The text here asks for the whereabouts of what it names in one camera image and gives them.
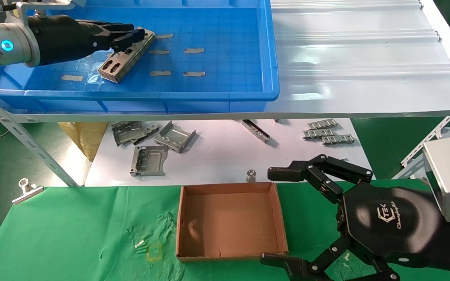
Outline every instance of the white shelf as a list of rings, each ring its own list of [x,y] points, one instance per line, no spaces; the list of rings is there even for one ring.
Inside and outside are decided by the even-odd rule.
[[[175,121],[183,130],[196,130],[197,137],[182,154],[168,151],[164,162],[165,176],[132,177],[130,166],[134,146],[117,147],[110,127],[105,132],[98,153],[91,165],[86,187],[138,185],[199,185],[207,183],[244,183],[246,172],[254,169],[257,181],[268,181],[269,167],[287,167],[293,160],[310,160],[324,153],[334,158],[348,158],[352,164],[370,169],[364,150],[349,119],[337,119],[334,129],[339,135],[352,134],[354,144],[323,146],[320,140],[303,140],[302,130],[314,119],[284,119],[282,123],[257,120],[260,128],[270,134],[264,144],[247,131],[239,121]],[[166,122],[156,121],[164,126]],[[154,136],[139,146],[157,146]]]
[[[432,0],[272,0],[281,93],[265,112],[21,115],[19,122],[450,116],[450,28]]]

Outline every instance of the brown cardboard tray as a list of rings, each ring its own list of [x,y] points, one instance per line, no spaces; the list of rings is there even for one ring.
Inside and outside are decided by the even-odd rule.
[[[180,261],[248,260],[287,254],[275,183],[183,186],[177,222]]]

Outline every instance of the blue led light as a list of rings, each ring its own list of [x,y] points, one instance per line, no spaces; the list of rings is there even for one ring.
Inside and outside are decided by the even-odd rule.
[[[7,52],[13,50],[13,43],[10,40],[1,41],[1,48]]]

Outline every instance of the metal bracket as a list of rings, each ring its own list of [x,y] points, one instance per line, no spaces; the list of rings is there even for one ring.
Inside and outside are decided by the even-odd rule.
[[[335,144],[353,144],[355,142],[352,135],[333,135],[331,137],[322,137],[322,144],[325,146]]]
[[[73,9],[75,6],[84,7],[86,0],[54,0],[53,2],[16,2],[17,15],[13,14],[12,11],[7,12],[7,22],[15,22],[15,20],[20,21],[24,27],[29,26],[27,20],[28,10],[68,10]]]
[[[336,126],[338,126],[338,123],[334,119],[326,119],[326,120],[308,123],[307,129],[320,130],[320,129],[334,128]]]
[[[5,126],[29,151],[41,159],[50,170],[70,187],[79,186],[75,180],[53,159],[53,157],[41,147],[36,140],[17,123],[12,116],[0,108],[0,123]]]
[[[132,176],[164,176],[164,161],[168,158],[166,146],[137,146],[134,149]]]
[[[98,68],[98,73],[103,78],[119,83],[138,62],[141,55],[145,53],[148,47],[154,41],[155,34],[150,30],[145,30],[145,38],[137,43],[133,43],[131,47],[124,52],[113,53]]]
[[[336,134],[330,129],[302,131],[302,139],[321,139],[322,137],[328,137],[331,135]]]
[[[258,127],[253,121],[249,119],[244,119],[242,122],[243,126],[248,129],[253,135],[255,135],[262,142],[268,142],[270,135],[265,133],[260,127]]]
[[[112,125],[112,133],[118,146],[127,142],[137,145],[158,130],[159,126],[154,124],[143,128],[141,121],[119,122]]]
[[[188,133],[179,126],[173,125],[173,122],[170,121],[164,126],[159,135],[155,137],[154,141],[156,144],[167,146],[172,151],[182,153],[194,135],[195,130],[192,133]]]

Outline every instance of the sheet metal part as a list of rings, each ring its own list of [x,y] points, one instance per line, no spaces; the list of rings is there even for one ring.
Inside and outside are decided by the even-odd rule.
[[[63,75],[62,80],[81,82],[84,77],[81,75]]]
[[[153,55],[167,55],[170,53],[170,50],[150,50],[148,53]]]
[[[165,146],[136,146],[130,174],[132,176],[164,176],[163,164],[168,158]]]
[[[184,53],[204,53],[204,48],[187,48]]]
[[[302,139],[321,139],[322,137],[328,137],[331,135],[336,135],[336,133],[330,129],[302,131]]]
[[[206,75],[205,71],[185,71],[184,76],[202,77]]]
[[[330,137],[322,137],[322,144],[331,146],[336,144],[353,144],[355,142],[352,135],[333,135]]]
[[[169,76],[171,71],[151,71],[150,76]]]
[[[248,170],[248,173],[246,174],[246,182],[247,183],[256,183],[256,171],[251,169]]]
[[[112,125],[112,133],[118,146],[127,142],[137,145],[158,130],[159,126],[154,124],[144,126],[141,121],[126,121]]]
[[[334,128],[336,126],[338,126],[338,123],[334,119],[326,119],[326,120],[308,123],[307,129],[320,130],[320,129]]]
[[[243,126],[248,129],[253,135],[255,135],[262,142],[268,142],[270,139],[270,135],[267,134],[264,130],[258,127],[253,121],[249,119],[244,119],[242,122]]]
[[[156,35],[155,38],[156,39],[168,39],[173,37],[173,34],[163,34],[163,35]]]
[[[156,144],[167,146],[172,151],[182,153],[194,135],[195,130],[192,133],[188,133],[170,121],[164,126],[159,135],[155,137],[154,141]]]
[[[142,41],[132,44],[126,51],[110,55],[98,68],[100,76],[115,83],[121,82],[154,41],[154,32],[145,30],[145,34]]]

